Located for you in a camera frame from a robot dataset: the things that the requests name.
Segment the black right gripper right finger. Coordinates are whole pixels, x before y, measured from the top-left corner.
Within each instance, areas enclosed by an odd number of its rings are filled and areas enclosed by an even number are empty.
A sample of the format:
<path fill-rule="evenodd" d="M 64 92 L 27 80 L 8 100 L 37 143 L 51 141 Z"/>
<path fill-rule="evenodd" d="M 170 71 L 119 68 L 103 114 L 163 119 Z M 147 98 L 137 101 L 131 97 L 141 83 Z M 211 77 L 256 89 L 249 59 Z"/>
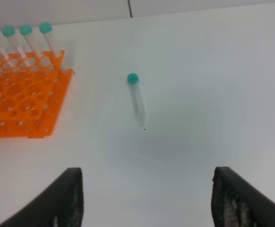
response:
<path fill-rule="evenodd" d="M 275 227 L 275 203 L 229 167 L 216 167 L 211 212 L 216 227 Z"/>

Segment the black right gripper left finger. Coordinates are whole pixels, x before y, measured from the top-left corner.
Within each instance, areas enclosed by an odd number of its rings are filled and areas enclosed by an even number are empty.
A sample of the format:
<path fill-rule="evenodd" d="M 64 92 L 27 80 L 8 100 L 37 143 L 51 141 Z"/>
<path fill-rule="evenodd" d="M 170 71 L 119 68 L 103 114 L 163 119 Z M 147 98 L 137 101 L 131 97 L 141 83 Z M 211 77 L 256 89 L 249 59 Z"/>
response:
<path fill-rule="evenodd" d="M 82 220 L 82 170 L 72 167 L 0 227 L 80 227 Z"/>

